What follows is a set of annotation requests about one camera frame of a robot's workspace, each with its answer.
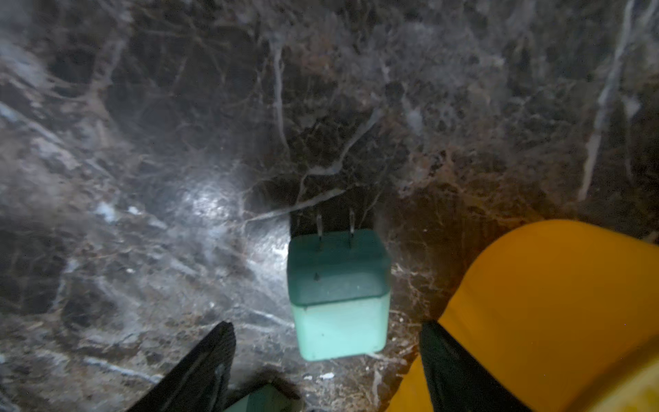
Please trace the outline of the green plug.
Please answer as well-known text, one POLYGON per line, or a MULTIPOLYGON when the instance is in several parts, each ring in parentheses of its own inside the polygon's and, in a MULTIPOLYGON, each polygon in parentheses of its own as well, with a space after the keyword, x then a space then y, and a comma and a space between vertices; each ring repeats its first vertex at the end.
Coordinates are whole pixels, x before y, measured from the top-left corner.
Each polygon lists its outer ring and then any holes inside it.
POLYGON ((358 229, 292 238, 288 245, 288 297, 298 347, 307 362, 381 351, 391 305, 391 258, 379 235, 358 229))
POLYGON ((225 412, 301 412, 301 399, 280 392, 275 386, 266 385, 249 393, 236 403, 225 408, 225 412))

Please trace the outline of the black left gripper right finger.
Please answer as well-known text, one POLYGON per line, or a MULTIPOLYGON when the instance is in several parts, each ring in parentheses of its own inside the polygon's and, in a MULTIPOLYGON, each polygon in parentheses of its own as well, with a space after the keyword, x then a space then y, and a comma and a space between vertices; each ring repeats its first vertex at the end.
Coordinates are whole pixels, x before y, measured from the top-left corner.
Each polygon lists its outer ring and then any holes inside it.
POLYGON ((435 411, 528 411, 437 322, 420 332, 420 358, 435 411))

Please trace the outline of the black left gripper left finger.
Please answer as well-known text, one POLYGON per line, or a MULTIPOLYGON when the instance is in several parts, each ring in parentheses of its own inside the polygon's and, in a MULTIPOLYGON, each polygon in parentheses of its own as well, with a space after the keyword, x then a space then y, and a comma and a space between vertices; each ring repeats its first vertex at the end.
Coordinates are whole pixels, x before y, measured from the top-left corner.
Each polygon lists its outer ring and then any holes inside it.
POLYGON ((224 410, 235 349, 233 325, 219 323, 127 411, 224 410))

